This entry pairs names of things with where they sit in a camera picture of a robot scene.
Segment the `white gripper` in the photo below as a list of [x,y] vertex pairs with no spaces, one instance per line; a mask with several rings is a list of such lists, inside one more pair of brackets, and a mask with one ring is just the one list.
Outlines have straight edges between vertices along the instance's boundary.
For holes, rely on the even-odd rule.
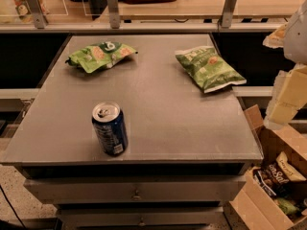
[[273,49],[283,47],[285,58],[297,63],[289,72],[280,71],[273,84],[264,125],[277,130],[288,124],[307,104],[307,0],[288,24],[265,37],[263,45]]

